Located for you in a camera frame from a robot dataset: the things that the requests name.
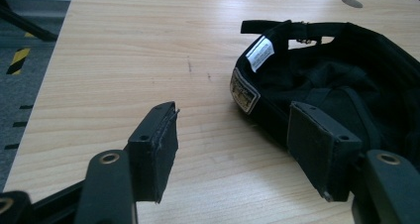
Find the black fabric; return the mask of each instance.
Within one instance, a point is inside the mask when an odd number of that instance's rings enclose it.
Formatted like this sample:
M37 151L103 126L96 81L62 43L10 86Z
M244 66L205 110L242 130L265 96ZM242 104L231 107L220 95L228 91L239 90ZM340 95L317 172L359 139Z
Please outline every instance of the black fabric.
M420 63L385 36L351 23L245 21L274 55L253 72L246 54L236 69L261 98L249 115L286 146L291 101L317 106L364 141L407 158L420 170ZM334 37L329 44L288 48L289 40Z

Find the metal rivet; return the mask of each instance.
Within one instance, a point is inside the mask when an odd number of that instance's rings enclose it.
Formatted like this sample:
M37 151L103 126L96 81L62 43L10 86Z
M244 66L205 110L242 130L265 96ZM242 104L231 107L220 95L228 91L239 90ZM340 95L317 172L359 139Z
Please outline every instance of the metal rivet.
M3 214L13 205L14 201L10 197L0 198L0 214Z
M384 163L387 163L389 165L393 165L393 166L397 166L401 163L399 158L397 158L393 155L386 154L386 153L378 154L376 157L377 157L378 160L380 160Z
M118 159L120 159L120 155L118 155L116 153L110 153L110 154L103 155L99 159L99 162L103 165L108 165L108 164L114 163Z

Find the gray carpet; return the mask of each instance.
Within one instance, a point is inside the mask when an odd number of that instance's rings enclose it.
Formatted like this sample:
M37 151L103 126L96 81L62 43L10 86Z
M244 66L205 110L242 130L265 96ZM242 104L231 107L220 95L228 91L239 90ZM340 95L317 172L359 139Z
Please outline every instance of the gray carpet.
M63 15L45 13L25 17L38 26L58 34L63 22ZM23 39L25 32L0 19L0 191L3 191L10 168L26 124L30 118L41 83L53 53L52 47L33 47L24 61L21 61L20 74L10 74L16 67L11 67L14 55L19 48L4 46L5 38Z

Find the wooden table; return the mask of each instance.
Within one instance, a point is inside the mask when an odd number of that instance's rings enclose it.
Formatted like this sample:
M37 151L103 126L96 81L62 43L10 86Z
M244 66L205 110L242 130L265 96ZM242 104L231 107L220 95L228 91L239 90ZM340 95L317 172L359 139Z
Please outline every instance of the wooden table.
M160 205L141 223L352 223L299 165L242 115L229 91L257 38L243 20L352 22L420 59L417 0L72 0L5 191L33 202L122 149L152 107L173 100L179 150Z

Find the screw hole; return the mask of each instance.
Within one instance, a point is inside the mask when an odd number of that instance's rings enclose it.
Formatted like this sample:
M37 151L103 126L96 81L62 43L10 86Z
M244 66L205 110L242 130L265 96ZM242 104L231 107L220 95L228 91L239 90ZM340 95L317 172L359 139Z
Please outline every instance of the screw hole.
M13 206L13 202L13 199L10 197L0 198L0 214L9 210L9 208Z
M346 135L340 135L339 138L340 138L340 140L344 140L344 141L350 140L350 138Z
M389 154L385 154L385 153L379 154L376 157L380 161L382 161L384 163L387 163L389 165L393 165L393 166L399 165L401 163L401 161L399 160L399 158L397 158L395 156L392 156L392 155L389 155Z
M148 139L149 139L149 136L146 136L146 135L140 136L140 141L146 141Z
M118 159L120 159L120 155L116 153L110 153L110 154L103 155L101 159L99 160L99 162L103 165L108 165L108 164L114 163Z

